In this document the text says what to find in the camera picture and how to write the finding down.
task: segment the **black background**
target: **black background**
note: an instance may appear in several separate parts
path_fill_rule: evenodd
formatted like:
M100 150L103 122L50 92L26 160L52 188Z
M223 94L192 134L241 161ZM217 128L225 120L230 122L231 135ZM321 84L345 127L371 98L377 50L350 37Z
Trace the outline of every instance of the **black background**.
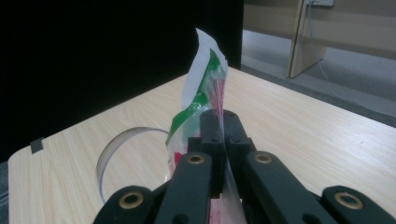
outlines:
M243 2L0 3L1 161L186 74L195 28L240 68Z

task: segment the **wooden table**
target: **wooden table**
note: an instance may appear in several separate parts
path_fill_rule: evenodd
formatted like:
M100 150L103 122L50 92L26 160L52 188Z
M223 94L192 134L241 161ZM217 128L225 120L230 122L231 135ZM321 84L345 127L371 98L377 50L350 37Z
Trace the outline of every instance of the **wooden table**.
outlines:
M316 194L344 185L396 217L396 129L229 69L224 108L258 150L277 155ZM177 78L16 152L9 165L10 223L92 223L102 208L95 175L106 144L129 128L169 130L180 111ZM155 189L167 175L165 134L142 133L113 156L105 197L128 185Z

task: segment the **screw hole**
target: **screw hole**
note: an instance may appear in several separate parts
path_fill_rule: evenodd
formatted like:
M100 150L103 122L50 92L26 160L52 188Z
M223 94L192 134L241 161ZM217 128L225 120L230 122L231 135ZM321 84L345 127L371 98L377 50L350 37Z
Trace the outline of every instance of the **screw hole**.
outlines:
M143 202L143 194L140 191L132 191L124 194L120 198L120 207L123 209L136 208Z
M198 164L201 163L205 160L204 157L199 156L199 155L192 155L189 157L189 163L194 163L194 164Z
M347 208L356 210L363 208L363 202L355 195L347 192L337 192L334 194L334 197L337 202Z
M272 158L266 154L258 154L254 159L261 163L270 163L272 161Z

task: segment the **floor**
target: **floor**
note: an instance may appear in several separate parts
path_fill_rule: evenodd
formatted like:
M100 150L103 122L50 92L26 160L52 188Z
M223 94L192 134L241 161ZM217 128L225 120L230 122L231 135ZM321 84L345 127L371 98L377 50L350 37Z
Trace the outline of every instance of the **floor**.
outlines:
M340 49L296 78L286 78L290 40L244 31L242 70L396 127L396 61ZM8 223L7 162L0 163L0 224Z

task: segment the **plastic bag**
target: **plastic bag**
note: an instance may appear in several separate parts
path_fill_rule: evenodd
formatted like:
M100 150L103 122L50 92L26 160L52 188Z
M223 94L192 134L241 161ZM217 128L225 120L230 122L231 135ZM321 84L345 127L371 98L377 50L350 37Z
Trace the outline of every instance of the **plastic bag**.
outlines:
M224 137L223 99L227 61L212 37L198 29L197 33L200 46L182 92L183 110L174 117L166 140L170 174L175 171L181 156L188 151L188 138L201 135L200 115L207 109L216 111L221 136ZM211 200L210 223L246 223L228 160L221 199Z
M197 30L200 47L187 75L182 92L182 109L173 121L166 140L171 174L182 154L187 152L188 138L200 136L199 117L207 109L215 109L222 117L227 61L216 41Z

